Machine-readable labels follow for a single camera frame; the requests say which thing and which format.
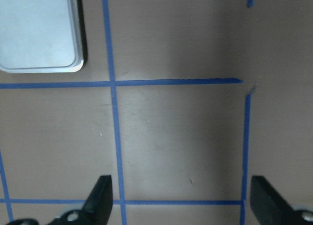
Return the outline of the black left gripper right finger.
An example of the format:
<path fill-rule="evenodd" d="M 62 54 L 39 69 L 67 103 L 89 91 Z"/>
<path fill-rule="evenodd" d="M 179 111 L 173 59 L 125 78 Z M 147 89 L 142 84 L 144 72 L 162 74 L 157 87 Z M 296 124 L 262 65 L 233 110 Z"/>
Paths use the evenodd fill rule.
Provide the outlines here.
<path fill-rule="evenodd" d="M 261 225 L 311 225 L 313 212 L 294 209 L 263 176 L 252 176 L 250 208 Z"/>

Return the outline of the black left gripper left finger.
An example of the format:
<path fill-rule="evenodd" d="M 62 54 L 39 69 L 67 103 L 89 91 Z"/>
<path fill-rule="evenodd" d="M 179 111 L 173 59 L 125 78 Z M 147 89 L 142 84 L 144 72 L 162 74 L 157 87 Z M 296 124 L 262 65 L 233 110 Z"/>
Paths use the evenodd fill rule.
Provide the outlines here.
<path fill-rule="evenodd" d="M 83 206 L 69 210 L 51 225 L 106 225 L 113 207 L 112 177 L 100 176 Z"/>

